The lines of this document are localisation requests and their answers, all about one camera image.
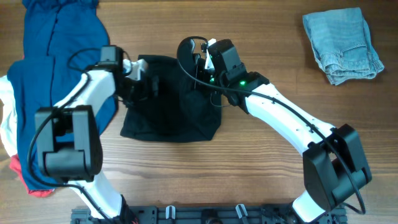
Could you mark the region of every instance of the folded denim fabric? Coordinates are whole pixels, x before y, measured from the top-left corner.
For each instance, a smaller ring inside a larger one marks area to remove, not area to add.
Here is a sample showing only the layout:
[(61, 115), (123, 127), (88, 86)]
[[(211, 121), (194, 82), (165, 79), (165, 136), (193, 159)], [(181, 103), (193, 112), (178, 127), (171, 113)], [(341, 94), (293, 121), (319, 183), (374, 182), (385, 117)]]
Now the folded denim fabric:
[(383, 71), (360, 8), (311, 13), (303, 23), (315, 60), (331, 84), (372, 79)]

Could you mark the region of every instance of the folded black cloth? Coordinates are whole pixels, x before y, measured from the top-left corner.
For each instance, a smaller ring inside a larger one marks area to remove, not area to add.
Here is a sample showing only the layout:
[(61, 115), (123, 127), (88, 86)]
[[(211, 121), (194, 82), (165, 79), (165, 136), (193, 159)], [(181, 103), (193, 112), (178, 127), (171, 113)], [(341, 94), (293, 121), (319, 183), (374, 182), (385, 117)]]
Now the folded black cloth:
[[(183, 67), (195, 72), (192, 57), (183, 57)], [(149, 67), (146, 77), (159, 77), (158, 96), (135, 102), (129, 107), (120, 135), (143, 141), (209, 141), (221, 124), (220, 95), (198, 90), (177, 59), (140, 55)]]

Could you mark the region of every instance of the wooden surface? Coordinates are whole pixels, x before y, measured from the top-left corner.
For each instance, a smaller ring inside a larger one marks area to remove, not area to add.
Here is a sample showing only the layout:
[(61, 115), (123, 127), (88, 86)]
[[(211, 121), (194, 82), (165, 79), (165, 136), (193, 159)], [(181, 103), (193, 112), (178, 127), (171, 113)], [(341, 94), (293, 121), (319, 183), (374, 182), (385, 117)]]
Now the wooden surface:
[[(0, 5), (0, 74), (22, 58), (25, 9)], [(331, 86), (314, 61), (302, 16), (359, 6), (386, 69), (374, 80)], [(175, 56), (189, 35), (231, 39), (250, 71), (263, 74), (317, 118), (360, 136), (373, 173), (361, 189), (366, 216), (350, 223), (398, 223), (398, 2), (397, 1), (105, 1), (98, 16), (112, 44), (139, 54)], [(223, 110), (214, 140), (149, 143), (119, 135), (126, 109), (101, 136), (108, 178), (130, 205), (290, 202), (304, 191), (302, 160), (268, 125), (239, 108)], [(68, 223), (83, 202), (68, 189), (49, 198), (26, 194), (0, 149), (0, 223)], [(357, 205), (355, 198), (350, 202)]]

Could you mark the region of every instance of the wooden table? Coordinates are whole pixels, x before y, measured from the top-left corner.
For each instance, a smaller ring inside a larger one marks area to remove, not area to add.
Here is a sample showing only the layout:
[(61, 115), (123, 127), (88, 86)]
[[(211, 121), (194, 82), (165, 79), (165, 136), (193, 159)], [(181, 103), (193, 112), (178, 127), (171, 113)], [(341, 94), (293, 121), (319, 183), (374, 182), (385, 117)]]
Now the wooden table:
[[(0, 5), (0, 74), (22, 58), (25, 9)], [(315, 63), (302, 16), (359, 6), (386, 69), (373, 80), (332, 86)], [(133, 1), (99, 5), (111, 43), (139, 54), (175, 56), (189, 35), (231, 39), (250, 71), (263, 74), (315, 117), (360, 136), (373, 173), (361, 189), (368, 214), (350, 223), (398, 223), (397, 1)], [(126, 109), (101, 136), (103, 170), (129, 205), (287, 203), (304, 191), (302, 159), (271, 127), (239, 108), (223, 110), (210, 142), (151, 143), (119, 135)], [(69, 189), (49, 198), (26, 194), (0, 149), (0, 223), (68, 223), (84, 205)], [(358, 206), (355, 197), (349, 200)]]

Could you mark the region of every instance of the blue garment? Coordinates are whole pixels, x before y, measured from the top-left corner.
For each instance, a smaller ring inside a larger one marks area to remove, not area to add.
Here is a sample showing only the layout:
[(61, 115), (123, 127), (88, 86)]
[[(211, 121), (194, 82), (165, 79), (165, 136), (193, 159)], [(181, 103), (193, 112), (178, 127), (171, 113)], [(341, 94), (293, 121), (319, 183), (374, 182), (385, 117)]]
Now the blue garment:
[[(80, 81), (81, 73), (67, 68), (68, 58), (80, 49), (100, 48), (109, 44), (108, 35), (96, 16), (97, 0), (23, 0), (25, 15), (25, 59), (15, 62), (8, 79), (16, 99), (17, 150), (22, 176), (31, 190), (51, 189), (37, 183), (27, 170), (27, 151), (35, 133), (34, 114), (40, 107), (52, 106), (62, 100)], [(73, 59), (73, 66), (84, 69), (100, 59), (99, 51), (82, 52)], [(96, 115), (102, 133), (116, 112), (116, 102), (109, 97)], [(72, 141), (67, 134), (57, 141)], [(32, 152), (34, 171), (44, 177), (37, 165), (36, 146)]]
[(303, 23), (315, 60), (331, 84), (372, 79), (384, 69), (360, 8), (311, 13)]

